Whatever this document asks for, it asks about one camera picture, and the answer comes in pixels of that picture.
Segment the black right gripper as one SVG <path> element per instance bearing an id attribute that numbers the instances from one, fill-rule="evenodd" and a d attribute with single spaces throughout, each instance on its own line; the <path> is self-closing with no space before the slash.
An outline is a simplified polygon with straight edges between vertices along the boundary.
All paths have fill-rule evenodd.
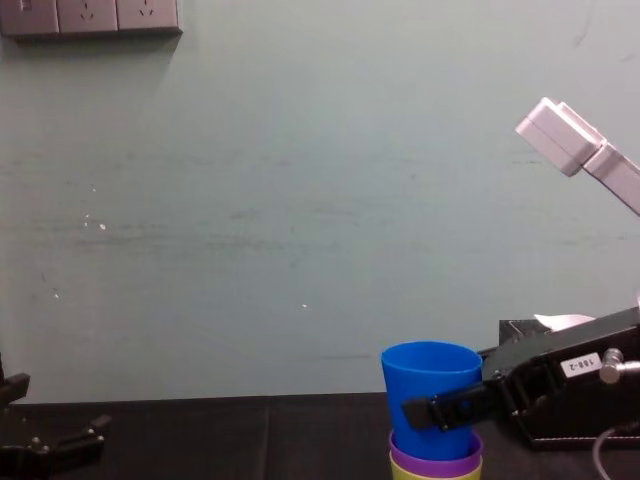
<path id="1" fill-rule="evenodd" d="M 414 431 L 450 432 L 495 418 L 520 433 L 537 433 L 544 428 L 537 417 L 540 408 L 567 390 L 597 383 L 610 349 L 619 350 L 626 361 L 639 359 L 637 307 L 481 350 L 480 381 L 409 398 L 402 413 Z"/>

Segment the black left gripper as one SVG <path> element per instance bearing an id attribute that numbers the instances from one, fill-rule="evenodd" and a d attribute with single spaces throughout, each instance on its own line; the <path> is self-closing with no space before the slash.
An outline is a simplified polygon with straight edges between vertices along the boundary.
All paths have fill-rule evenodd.
<path id="1" fill-rule="evenodd" d="M 26 373 L 1 376 L 0 405 L 7 408 L 25 398 L 30 385 Z M 2 479 L 49 479 L 52 473 L 65 473 L 100 462 L 112 418 L 101 415 L 83 430 L 57 439 L 50 445 L 3 445 Z"/>

